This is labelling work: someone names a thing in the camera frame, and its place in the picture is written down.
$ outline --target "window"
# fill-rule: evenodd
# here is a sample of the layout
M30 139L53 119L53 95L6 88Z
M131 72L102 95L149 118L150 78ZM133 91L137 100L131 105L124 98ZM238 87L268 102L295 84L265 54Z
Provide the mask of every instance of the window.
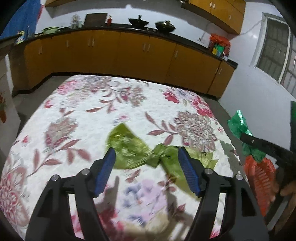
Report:
M288 61L291 31L284 20L265 14L264 41L256 67L280 82Z
M285 87L296 98L296 38L293 36L291 41L291 51L288 57L285 75L281 81L281 85Z

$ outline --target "floral bedsheet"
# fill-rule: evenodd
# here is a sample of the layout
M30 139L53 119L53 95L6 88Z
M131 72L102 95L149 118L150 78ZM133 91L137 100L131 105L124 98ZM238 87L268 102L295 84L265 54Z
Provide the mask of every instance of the floral bedsheet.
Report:
M122 122L151 149L159 143L191 146L213 152L220 175L240 170L230 139L197 94L134 79L76 75L36 110L5 162L0 207L22 238L50 177L75 175L101 159L109 132ZM75 234L83 238L75 198L69 199ZM112 241L183 240L199 205L161 166L148 165L113 169L94 202ZM221 194L212 237L219 234L224 202Z

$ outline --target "tiled floor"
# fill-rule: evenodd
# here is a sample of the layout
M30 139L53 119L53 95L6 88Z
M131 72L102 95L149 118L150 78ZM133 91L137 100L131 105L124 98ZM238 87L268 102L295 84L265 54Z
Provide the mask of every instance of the tiled floor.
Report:
M32 94L19 94L13 99L21 119L20 130L24 127L25 123L39 107L39 105L68 77L69 76L53 76ZM203 98L210 106L219 123L223 126L226 134L229 136L232 144L236 148L237 154L239 155L242 164L244 164L245 157L242 154L241 142L232 135L227 125L227 120L230 119L230 116L222 108L218 101L206 97Z

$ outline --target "hand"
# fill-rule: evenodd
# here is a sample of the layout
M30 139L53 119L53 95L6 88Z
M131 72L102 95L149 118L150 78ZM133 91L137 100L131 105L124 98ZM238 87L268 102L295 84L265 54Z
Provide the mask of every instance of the hand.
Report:
M279 192L279 184L274 179L274 182L271 184L271 193L270 193L270 200L274 202L275 200L275 194ZM290 182L288 185L286 185L280 192L281 196L288 196L292 194L292 198L290 199L287 207L283 211L281 217L279 218L278 222L275 225L275 233L280 231L282 227L285 225L287 220L289 219L291 213L296 207L296 180Z

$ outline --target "blue cloth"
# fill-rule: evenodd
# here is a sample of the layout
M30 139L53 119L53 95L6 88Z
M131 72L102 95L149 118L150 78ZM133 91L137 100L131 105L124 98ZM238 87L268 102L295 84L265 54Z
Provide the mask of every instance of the blue cloth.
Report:
M27 36L28 26L30 26L30 34L34 34L40 7L40 0L26 0L12 16L0 39L16 35L18 31L25 31Z

